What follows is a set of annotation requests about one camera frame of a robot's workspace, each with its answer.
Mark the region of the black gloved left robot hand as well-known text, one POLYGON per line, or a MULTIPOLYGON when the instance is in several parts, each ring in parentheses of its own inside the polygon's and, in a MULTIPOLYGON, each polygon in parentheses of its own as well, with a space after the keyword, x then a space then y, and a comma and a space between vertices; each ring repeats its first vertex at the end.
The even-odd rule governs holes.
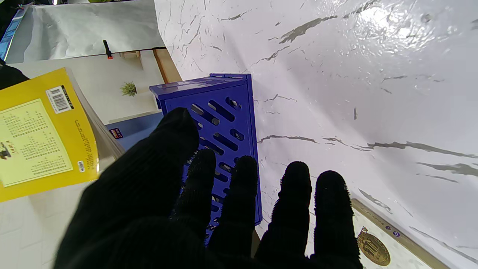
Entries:
POLYGON ((215 153, 198 150, 188 109, 157 128, 89 185, 58 247, 55 269, 362 269, 353 210, 343 177, 319 175, 314 253, 306 257, 312 197, 309 168, 288 165, 268 230, 254 257, 258 165, 242 156, 233 168, 217 227, 210 222, 215 153))

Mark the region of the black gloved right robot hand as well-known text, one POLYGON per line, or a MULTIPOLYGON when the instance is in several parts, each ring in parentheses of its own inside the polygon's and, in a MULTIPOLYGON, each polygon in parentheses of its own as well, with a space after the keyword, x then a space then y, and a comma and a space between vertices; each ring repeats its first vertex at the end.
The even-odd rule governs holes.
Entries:
POLYGON ((0 59, 0 90, 28 81, 29 78, 17 68, 11 67, 0 59))

